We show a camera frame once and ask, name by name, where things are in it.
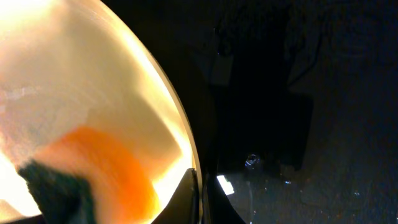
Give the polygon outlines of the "orange green sponge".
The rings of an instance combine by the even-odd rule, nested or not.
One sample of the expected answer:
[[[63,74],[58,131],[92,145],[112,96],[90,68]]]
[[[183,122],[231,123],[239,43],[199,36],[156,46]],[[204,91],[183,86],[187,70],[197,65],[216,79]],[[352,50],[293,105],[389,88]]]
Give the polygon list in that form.
[[[150,223],[162,210],[147,172],[113,135],[80,126],[17,173],[46,223]]]

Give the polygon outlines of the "yellow plate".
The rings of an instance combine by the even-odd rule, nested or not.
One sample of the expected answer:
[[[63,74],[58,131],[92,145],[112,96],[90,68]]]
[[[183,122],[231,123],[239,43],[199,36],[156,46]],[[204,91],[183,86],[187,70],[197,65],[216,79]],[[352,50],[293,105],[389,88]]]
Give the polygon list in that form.
[[[159,24],[133,31],[101,1],[1,2],[1,222],[46,223],[17,173],[80,126],[120,140],[167,206],[201,169],[187,110],[201,74]]]

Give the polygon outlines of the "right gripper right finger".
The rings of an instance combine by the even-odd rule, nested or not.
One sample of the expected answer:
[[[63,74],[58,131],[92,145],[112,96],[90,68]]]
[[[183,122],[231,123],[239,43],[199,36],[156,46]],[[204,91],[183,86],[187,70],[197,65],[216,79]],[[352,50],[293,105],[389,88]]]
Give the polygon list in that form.
[[[245,224],[230,204],[215,175],[207,174],[203,183],[204,224]]]

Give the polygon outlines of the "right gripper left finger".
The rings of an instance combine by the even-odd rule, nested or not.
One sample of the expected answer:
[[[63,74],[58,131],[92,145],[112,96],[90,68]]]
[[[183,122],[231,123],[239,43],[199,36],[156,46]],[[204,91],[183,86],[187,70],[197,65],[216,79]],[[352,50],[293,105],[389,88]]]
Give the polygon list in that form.
[[[152,224],[197,224],[199,193],[197,172],[189,168],[184,173],[172,198]]]

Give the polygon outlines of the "round black tray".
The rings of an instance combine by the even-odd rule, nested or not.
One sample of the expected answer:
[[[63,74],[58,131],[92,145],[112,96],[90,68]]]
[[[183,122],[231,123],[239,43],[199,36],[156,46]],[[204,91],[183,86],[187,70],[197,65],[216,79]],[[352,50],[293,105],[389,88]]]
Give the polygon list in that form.
[[[397,222],[396,1],[106,5],[200,71],[202,209],[209,174],[245,223]]]

